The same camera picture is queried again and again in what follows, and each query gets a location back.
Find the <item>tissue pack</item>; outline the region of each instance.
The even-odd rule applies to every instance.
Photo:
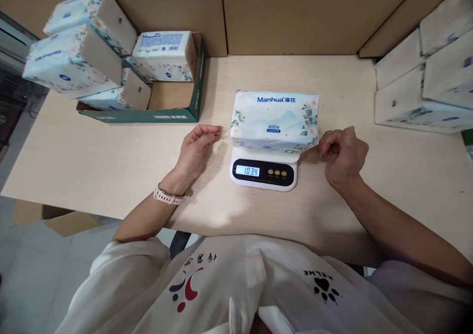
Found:
[[[148,87],[130,68],[123,68],[120,88],[90,95],[79,100],[100,111],[146,110],[151,96]]]
[[[318,144],[319,95],[237,91],[230,138],[234,146],[300,154]]]
[[[473,109],[473,31],[427,59],[423,96]]]
[[[23,78],[79,98],[118,88],[120,58],[87,25],[57,33],[31,46]]]
[[[376,64],[378,89],[423,65],[421,53],[419,29],[416,29]]]
[[[142,81],[144,81],[146,84],[151,84],[151,79],[139,66],[138,62],[133,56],[122,57],[122,66],[125,68],[131,68],[133,73],[135,73]]]
[[[473,128],[473,110],[422,99],[417,68],[375,93],[374,123],[451,134]]]
[[[473,0],[444,0],[420,22],[424,55],[430,56],[473,29]]]
[[[133,51],[137,34],[115,0],[66,0],[56,5],[43,31],[48,36],[88,24],[120,57]]]
[[[151,80],[194,81],[197,50],[190,31],[142,33],[133,57]]]

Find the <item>person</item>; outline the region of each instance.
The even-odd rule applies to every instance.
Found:
[[[201,237],[172,261],[155,238],[199,176],[221,126],[199,125],[176,166],[92,264],[57,333],[446,333],[468,308],[473,267],[361,178],[368,145],[353,127],[318,145],[325,176],[387,261],[363,278],[301,244]]]

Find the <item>light wood tabletop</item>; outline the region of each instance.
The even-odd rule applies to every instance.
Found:
[[[264,234],[360,265],[380,253],[324,176],[315,149],[301,155],[287,193],[229,176],[235,90],[319,93],[319,128],[354,125],[370,145],[365,181],[473,260],[473,171],[460,134],[373,123],[375,72],[354,56],[232,56],[207,61],[200,123],[224,126],[190,199],[168,227],[203,235]],[[108,125],[50,92],[2,195],[123,219],[174,166],[193,124]]]

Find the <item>floor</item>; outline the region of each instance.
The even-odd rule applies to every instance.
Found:
[[[0,189],[33,123],[23,113],[0,164]],[[102,218],[101,227],[62,238],[43,222],[11,228],[13,206],[13,199],[0,197],[0,334],[51,334],[121,221]],[[158,238],[169,246],[174,233],[163,229]],[[188,246],[196,240],[193,234]]]

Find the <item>digital kitchen scale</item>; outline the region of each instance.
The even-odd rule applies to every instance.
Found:
[[[242,186],[289,191],[297,183],[299,154],[233,147],[230,178]]]

